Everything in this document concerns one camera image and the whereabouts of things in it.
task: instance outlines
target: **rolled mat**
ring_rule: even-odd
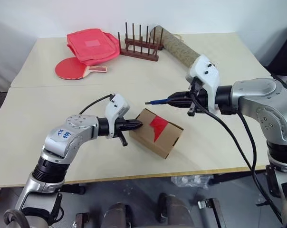
[[[161,39],[163,27],[160,25],[155,27],[155,40],[157,42]],[[153,38],[154,29],[150,32],[151,38]],[[174,57],[181,61],[185,66],[190,68],[194,61],[200,56],[197,52],[192,50],[189,46],[181,42],[172,33],[163,29],[162,44]]]

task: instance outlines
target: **wooden table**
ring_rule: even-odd
[[[184,41],[217,65],[222,85],[238,80],[268,77],[235,34],[183,35]],[[82,145],[71,164],[66,181],[71,183],[247,170],[236,146],[225,130],[207,115],[187,116],[187,109],[144,102],[187,90],[187,69],[166,50],[159,62],[119,56],[106,65],[106,74],[92,74],[78,81],[56,77],[54,67],[72,56],[64,38],[38,39],[22,70],[12,83],[0,110],[0,187],[22,186],[34,169],[46,135],[77,114],[88,103],[108,93],[119,92],[136,117],[147,107],[184,128],[169,157],[164,160],[125,133],[129,143],[99,137]],[[106,101],[86,114],[104,115]],[[252,149],[237,116],[221,116],[235,133],[245,154]],[[258,169],[268,164],[266,140],[259,124],[248,119],[258,149]]]

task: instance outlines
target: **robotic arm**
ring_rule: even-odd
[[[188,115],[203,111],[193,103],[194,95],[202,107],[215,114],[243,115],[255,119],[267,140],[268,157],[275,171],[277,185],[283,202],[282,220],[287,223],[287,89],[270,78],[239,81],[234,85],[219,86],[219,74],[204,55],[196,59],[190,68],[187,81],[190,91],[177,92],[167,99],[146,104],[169,104],[189,108]]]
[[[29,224],[30,227],[48,228],[55,223],[61,208],[62,194],[59,191],[79,147],[98,136],[109,139],[119,137],[123,146],[126,146],[122,131],[142,126],[138,120],[123,118],[129,108],[125,99],[116,94],[110,98],[105,118],[72,115],[65,124],[53,129],[45,139],[38,164],[29,175],[16,210],[11,210],[4,216],[7,227],[24,228]],[[18,211],[25,215],[25,220]]]

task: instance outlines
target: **white wall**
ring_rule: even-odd
[[[267,65],[287,38],[287,0],[0,0],[0,75],[7,86],[36,37],[86,28],[116,34],[125,21],[171,33],[235,31]]]

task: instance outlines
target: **red bag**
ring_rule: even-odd
[[[67,46],[87,66],[100,64],[119,55],[118,39],[98,28],[68,34]]]

